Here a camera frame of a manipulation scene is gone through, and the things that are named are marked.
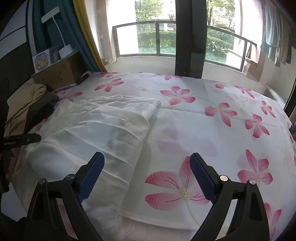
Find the white air conditioner unit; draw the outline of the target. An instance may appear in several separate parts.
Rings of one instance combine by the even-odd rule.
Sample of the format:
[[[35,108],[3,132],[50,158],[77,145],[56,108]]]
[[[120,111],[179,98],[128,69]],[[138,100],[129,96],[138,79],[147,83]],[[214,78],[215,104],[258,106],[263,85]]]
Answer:
[[[287,102],[275,90],[273,90],[269,85],[265,85],[263,95],[278,102],[278,104],[281,106],[281,108],[283,108],[283,109],[285,108]]]

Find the black balcony railing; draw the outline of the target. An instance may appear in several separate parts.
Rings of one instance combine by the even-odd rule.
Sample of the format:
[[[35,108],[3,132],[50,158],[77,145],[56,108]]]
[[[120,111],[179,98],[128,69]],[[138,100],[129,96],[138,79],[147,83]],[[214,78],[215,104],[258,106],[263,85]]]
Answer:
[[[133,22],[112,27],[116,57],[178,57],[201,60],[242,72],[257,44],[224,28],[203,25],[201,32],[173,20]]]

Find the cardboard box on balcony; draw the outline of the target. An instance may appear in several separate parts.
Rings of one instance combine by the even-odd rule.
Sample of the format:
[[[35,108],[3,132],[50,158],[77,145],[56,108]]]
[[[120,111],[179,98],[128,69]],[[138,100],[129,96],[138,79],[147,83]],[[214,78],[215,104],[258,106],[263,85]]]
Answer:
[[[258,61],[253,61],[250,58],[245,58],[244,61],[244,66],[242,73],[251,80],[254,80],[256,82],[260,81],[262,72],[263,72],[263,67],[266,59],[266,54],[263,53],[262,51],[259,54]]]

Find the black sliding door frame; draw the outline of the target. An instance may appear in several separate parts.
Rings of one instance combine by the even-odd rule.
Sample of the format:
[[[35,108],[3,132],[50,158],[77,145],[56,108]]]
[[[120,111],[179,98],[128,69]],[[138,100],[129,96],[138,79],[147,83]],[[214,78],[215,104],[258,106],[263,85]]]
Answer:
[[[176,1],[175,75],[201,79],[207,45],[205,0]]]

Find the brown cardboard box bedside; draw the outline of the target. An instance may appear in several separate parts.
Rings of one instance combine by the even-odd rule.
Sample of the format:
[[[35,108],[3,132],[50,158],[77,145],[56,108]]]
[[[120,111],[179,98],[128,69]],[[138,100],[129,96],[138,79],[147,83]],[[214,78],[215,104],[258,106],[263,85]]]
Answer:
[[[74,84],[87,71],[79,52],[34,74],[32,79],[36,84],[49,85],[53,90]]]

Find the beige folded garment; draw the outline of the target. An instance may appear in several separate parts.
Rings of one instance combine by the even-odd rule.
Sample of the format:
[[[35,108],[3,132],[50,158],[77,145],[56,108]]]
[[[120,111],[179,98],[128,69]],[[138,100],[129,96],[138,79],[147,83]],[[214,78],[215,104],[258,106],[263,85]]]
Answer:
[[[46,93],[46,86],[31,84],[19,88],[8,99],[8,117],[4,137],[22,135],[25,130],[29,108]]]

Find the hanging laundry clothes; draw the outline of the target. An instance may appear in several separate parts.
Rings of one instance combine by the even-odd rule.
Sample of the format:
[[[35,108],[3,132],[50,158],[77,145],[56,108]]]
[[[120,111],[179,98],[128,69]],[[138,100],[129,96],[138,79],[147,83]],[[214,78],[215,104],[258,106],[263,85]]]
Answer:
[[[261,51],[271,59],[276,67],[292,63],[295,49],[295,34],[283,14],[272,4],[264,7],[265,27]]]

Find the small dark green toy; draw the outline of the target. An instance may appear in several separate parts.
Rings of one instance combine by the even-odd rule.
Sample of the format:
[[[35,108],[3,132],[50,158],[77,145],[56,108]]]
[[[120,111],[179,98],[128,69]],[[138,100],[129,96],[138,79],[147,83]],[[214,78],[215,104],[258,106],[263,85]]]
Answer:
[[[293,137],[293,139],[296,141],[296,122],[294,121],[289,128],[290,134]]]

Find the illustrated white card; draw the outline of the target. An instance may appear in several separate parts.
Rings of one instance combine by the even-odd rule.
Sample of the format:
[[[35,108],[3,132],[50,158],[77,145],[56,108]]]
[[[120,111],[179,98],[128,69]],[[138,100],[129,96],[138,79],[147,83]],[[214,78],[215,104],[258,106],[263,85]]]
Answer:
[[[34,70],[36,73],[42,71],[43,69],[51,65],[51,56],[50,50],[47,49],[43,52],[40,52],[32,57]]]

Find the white translucent garment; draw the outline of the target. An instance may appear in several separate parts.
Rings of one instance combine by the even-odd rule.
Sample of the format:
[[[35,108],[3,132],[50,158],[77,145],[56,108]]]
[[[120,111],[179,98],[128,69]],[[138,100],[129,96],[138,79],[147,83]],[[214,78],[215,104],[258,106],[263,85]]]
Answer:
[[[41,127],[41,141],[21,149],[13,185],[23,207],[28,209],[39,179],[61,180],[101,152],[105,164],[83,206],[92,221],[110,226],[119,216],[159,104],[121,95],[61,101]]]

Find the floral white bed sheet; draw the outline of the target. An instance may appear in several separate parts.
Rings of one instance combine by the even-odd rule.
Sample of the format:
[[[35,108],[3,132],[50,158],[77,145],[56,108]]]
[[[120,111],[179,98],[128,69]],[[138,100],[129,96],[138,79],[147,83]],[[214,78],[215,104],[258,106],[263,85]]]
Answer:
[[[189,165],[199,153],[220,175],[255,180],[276,240],[295,213],[295,141],[280,105],[240,86],[149,73],[92,73],[59,102],[114,95],[160,104],[119,216],[92,221],[105,240],[190,240],[211,208]]]

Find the dark brown folded garment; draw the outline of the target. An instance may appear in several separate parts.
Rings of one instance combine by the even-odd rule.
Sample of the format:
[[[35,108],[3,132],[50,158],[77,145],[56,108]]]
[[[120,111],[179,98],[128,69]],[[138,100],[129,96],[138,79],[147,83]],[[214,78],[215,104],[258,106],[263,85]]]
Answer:
[[[43,119],[48,118],[54,111],[54,106],[57,104],[59,97],[53,93],[48,92],[29,107],[24,134],[27,134],[34,126],[39,124]]]

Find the black flashlight on bed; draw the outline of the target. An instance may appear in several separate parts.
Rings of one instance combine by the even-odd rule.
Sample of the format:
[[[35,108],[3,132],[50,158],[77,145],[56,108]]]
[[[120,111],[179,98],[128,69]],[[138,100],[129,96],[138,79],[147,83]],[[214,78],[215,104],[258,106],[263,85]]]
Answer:
[[[87,78],[89,78],[89,74],[86,73],[85,75],[83,75],[82,77],[80,77],[76,82],[75,84],[76,85],[80,85],[81,83],[83,83]]]

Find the white desk lamp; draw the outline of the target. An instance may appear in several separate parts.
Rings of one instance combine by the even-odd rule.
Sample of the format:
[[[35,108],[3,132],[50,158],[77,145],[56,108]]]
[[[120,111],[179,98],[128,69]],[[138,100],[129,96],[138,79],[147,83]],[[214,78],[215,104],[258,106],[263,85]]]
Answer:
[[[59,35],[61,37],[61,40],[63,42],[63,48],[61,48],[59,50],[59,55],[60,55],[61,59],[64,59],[65,57],[70,55],[74,49],[71,44],[66,45],[66,43],[65,43],[65,40],[64,40],[64,37],[63,37],[62,32],[60,30],[60,27],[59,27],[57,21],[55,20],[55,15],[57,15],[58,13],[60,13],[60,9],[57,6],[57,7],[53,8],[52,10],[50,10],[48,13],[46,13],[43,17],[41,17],[41,22],[45,23],[49,19],[53,20],[55,26],[57,27],[57,30],[58,30]]]

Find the yellow curtain left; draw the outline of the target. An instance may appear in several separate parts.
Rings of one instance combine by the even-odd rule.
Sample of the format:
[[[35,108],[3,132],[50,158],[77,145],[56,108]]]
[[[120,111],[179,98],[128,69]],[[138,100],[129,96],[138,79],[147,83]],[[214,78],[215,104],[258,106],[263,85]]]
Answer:
[[[101,72],[107,72],[107,69],[106,69],[105,65],[103,64],[102,58],[100,57],[99,51],[97,50],[97,47],[95,45],[95,41],[94,41],[92,31],[90,28],[89,18],[88,18],[87,11],[86,11],[85,1],[74,0],[73,4],[74,4],[76,16],[77,16],[79,24],[80,24],[80,28],[81,28],[84,38],[87,42],[90,53],[92,54],[92,57],[97,65],[98,69]]]

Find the teal curtain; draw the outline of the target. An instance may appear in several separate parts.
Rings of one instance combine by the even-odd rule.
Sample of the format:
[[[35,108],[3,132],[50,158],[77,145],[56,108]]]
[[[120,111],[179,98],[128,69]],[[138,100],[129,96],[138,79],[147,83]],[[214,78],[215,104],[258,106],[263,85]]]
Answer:
[[[66,45],[71,44],[73,49],[80,52],[87,70],[99,72],[80,28],[73,1],[27,1],[26,35],[32,56],[54,46],[63,48],[63,42],[53,20],[41,22],[41,17],[57,6],[60,13],[55,15],[55,20]]]

